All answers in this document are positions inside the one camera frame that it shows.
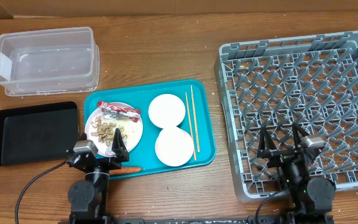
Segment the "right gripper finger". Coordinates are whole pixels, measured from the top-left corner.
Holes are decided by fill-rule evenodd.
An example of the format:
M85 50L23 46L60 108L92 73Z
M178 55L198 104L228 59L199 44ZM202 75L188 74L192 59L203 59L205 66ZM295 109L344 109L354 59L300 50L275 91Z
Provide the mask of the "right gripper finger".
M302 138L308 136L309 134L298 123L292 123L291 127L293 133L293 140L295 143L295 149L306 147L306 144L302 141Z
M259 147L258 151L262 152L265 150L276 150L277 147L270 137L269 132L265 126L262 126L259 133Z

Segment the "red snack wrapper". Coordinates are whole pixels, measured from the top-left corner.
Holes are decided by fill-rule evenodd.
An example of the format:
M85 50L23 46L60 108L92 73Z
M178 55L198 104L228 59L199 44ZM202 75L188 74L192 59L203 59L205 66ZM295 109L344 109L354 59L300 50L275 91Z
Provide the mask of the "red snack wrapper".
M114 103L107 103L105 101L98 101L96 104L98 108L102 109L102 112L111 114L114 116L121 115L129 118L133 122L140 120L140 110L134 108L124 108L122 106L115 105Z

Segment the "white paper cup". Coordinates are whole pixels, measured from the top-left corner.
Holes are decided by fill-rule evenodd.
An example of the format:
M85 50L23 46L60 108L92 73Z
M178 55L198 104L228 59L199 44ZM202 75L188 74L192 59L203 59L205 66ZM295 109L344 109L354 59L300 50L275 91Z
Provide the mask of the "white paper cup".
M184 102L173 94L156 96L149 104L148 116L158 128L174 127L185 118Z

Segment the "white tissue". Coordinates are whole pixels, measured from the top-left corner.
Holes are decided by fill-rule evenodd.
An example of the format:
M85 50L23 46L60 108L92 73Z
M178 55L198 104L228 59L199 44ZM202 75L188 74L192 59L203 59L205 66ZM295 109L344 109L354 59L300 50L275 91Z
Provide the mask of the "white tissue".
M112 147L111 146L109 146L109 147L107 147L106 148L106 150L105 150L105 155L107 155L107 156L115 156L116 155L116 153L112 150Z

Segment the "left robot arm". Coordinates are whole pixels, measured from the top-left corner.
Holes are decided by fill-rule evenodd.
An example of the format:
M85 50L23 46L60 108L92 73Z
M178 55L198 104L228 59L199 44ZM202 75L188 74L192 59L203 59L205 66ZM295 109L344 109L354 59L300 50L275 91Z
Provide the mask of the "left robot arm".
M92 140L78 141L68 151L67 164L85 173L85 178L75 182L68 191L71 203L70 223L117 223L106 211L109 172L118 170L129 161L121 131L115 130L112 143L113 157L97 158L98 148Z

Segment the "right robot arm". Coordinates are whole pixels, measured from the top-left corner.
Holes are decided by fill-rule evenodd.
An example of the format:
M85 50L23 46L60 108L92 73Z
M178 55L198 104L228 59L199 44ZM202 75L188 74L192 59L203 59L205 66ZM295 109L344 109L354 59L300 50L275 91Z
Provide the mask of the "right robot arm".
M281 190L269 195L258 206L249 223L333 223L327 213L333 209L336 184L324 177L311 177L310 163L320 155L325 141L321 136L308 134L299 124L293 123L293 148L280 151L274 144L266 127L260 129L257 157L267 159L267 167L276 168ZM293 208L279 215L259 215L261 208L276 195L288 192Z

